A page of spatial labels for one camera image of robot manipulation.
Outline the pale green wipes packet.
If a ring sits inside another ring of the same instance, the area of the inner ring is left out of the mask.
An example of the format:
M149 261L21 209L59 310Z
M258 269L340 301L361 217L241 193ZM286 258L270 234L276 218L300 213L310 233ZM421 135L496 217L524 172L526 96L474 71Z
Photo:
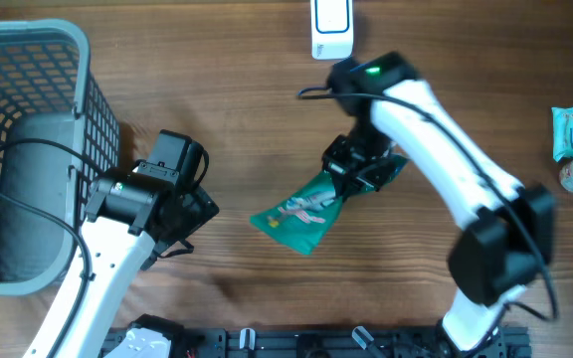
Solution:
M552 107L553 150L556 162L573 158L573 107Z

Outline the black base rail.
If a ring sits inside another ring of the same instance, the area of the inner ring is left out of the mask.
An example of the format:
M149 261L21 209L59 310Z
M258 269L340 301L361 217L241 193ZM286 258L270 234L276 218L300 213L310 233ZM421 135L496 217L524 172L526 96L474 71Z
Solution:
M143 314L124 329L108 332L100 357L116 348L131 328L148 328L171 341L169 357L458 357L435 326L372 330L363 326L332 330L186 328Z

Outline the grey plastic mesh basket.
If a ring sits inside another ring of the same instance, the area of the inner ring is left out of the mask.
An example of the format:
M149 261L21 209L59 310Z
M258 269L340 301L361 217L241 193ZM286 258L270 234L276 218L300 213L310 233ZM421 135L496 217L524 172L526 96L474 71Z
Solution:
M119 156L91 47L59 19L0 22L0 296L60 280L89 188Z

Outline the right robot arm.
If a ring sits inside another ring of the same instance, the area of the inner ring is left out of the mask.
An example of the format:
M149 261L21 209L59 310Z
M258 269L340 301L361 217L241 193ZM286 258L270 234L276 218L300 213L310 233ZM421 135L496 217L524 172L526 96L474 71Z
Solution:
M396 52L368 63L347 58L334 64L325 89L348 115L406 152L461 230L448 257L458 290L441 321L453 353L471 357L485 348L537 278L548 292L549 318L557 319L549 271L555 200L544 186L526 188L495 164Z

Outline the green 3M gloves packet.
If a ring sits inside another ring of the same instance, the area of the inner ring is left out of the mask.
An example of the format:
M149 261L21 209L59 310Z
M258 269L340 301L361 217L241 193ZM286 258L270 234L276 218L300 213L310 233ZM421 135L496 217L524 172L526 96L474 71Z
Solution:
M408 159L399 155L399 173L407 163ZM250 222L276 242L309 255L335 224L348 199L336 197L330 175L322 169L288 198L252 216Z

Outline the white barcode scanner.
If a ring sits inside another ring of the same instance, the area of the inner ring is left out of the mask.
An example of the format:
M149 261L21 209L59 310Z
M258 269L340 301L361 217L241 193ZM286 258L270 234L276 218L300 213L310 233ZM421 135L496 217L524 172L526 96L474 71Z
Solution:
M352 0L310 0L311 55L319 61L342 60L354 44Z

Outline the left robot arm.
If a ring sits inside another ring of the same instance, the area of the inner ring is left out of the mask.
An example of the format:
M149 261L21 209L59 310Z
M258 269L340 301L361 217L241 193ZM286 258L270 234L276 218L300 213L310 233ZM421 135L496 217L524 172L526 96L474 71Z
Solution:
M162 130L147 159L97 176L80 246L27 356L100 353L137 274L159 259L192 253L189 237L218 214L200 186L208 167L198 141Z

